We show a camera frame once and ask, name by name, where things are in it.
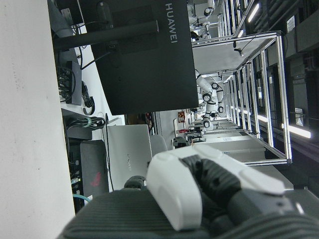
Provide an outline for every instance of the black monitor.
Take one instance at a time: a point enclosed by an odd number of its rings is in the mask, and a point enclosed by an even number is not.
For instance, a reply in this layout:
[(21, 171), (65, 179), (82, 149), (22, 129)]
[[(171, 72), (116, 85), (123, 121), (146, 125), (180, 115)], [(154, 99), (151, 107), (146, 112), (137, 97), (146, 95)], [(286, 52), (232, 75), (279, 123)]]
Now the black monitor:
[(198, 106), (186, 0), (80, 0), (88, 32), (157, 20), (159, 32), (92, 45), (113, 115)]

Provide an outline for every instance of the blue cable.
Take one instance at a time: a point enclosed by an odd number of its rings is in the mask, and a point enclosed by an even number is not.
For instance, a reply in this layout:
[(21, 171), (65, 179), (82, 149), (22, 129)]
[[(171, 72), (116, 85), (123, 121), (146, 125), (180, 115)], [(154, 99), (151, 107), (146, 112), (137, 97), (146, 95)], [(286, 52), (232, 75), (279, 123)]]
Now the blue cable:
[(74, 198), (80, 198), (80, 199), (83, 199), (85, 201), (87, 201), (88, 203), (91, 201), (91, 199), (87, 198), (87, 197), (84, 197), (83, 195), (80, 195), (80, 194), (72, 194), (72, 196)]

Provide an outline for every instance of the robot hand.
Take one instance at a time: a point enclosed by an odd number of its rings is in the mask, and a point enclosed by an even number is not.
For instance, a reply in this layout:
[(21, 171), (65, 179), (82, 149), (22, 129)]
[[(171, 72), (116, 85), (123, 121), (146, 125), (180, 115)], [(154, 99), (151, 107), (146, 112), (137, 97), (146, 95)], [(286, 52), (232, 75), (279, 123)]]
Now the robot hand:
[(283, 182), (207, 144), (157, 154), (148, 168), (147, 185), (177, 231), (200, 227), (207, 197), (234, 226), (254, 222), (249, 220), (254, 217), (268, 223), (269, 217), (287, 220), (302, 213), (300, 205), (284, 197)]

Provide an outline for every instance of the laptop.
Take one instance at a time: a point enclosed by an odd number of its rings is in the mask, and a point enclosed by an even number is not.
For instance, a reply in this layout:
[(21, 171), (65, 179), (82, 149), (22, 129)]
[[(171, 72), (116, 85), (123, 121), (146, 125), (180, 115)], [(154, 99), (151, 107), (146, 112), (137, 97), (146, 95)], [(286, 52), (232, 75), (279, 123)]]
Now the laptop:
[(111, 176), (114, 190), (132, 176), (144, 176), (152, 159), (146, 124), (108, 126)]

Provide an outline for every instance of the humanoid robot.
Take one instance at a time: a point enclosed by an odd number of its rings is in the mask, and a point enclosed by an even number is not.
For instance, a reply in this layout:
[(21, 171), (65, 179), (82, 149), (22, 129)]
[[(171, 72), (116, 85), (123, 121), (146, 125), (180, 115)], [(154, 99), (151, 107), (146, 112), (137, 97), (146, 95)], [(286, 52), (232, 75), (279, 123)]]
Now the humanoid robot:
[(208, 80), (200, 74), (197, 75), (196, 82), (201, 88), (200, 94), (203, 99), (203, 102), (199, 104), (199, 111), (205, 111), (202, 123), (205, 128), (208, 128), (210, 127), (210, 117), (224, 112), (224, 90), (216, 82), (210, 84)]

